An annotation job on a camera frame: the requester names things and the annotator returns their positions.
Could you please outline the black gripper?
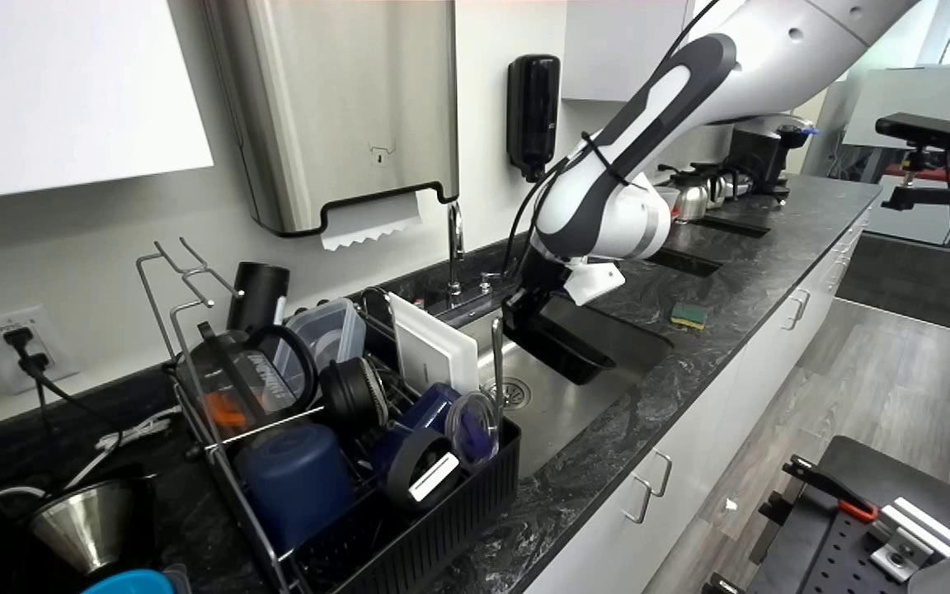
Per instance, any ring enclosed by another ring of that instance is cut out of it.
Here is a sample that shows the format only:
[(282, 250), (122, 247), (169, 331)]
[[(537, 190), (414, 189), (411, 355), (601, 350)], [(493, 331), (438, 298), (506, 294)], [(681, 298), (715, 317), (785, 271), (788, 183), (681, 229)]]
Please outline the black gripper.
[(506, 310), (513, 317), (531, 317), (566, 288), (566, 282), (566, 265), (531, 254), (519, 271), (519, 288), (506, 298)]

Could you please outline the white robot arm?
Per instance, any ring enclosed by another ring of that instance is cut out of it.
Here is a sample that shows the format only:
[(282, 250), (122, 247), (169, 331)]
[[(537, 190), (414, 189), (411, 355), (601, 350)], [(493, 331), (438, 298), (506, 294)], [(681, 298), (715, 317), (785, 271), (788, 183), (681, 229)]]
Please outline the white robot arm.
[(712, 8), (621, 106), (561, 158), (535, 213), (535, 254), (508, 307), (541, 310), (553, 294), (583, 307), (626, 285), (624, 260), (655, 257), (673, 208), (643, 166), (683, 133), (771, 117), (847, 73), (916, 0), (739, 0)]

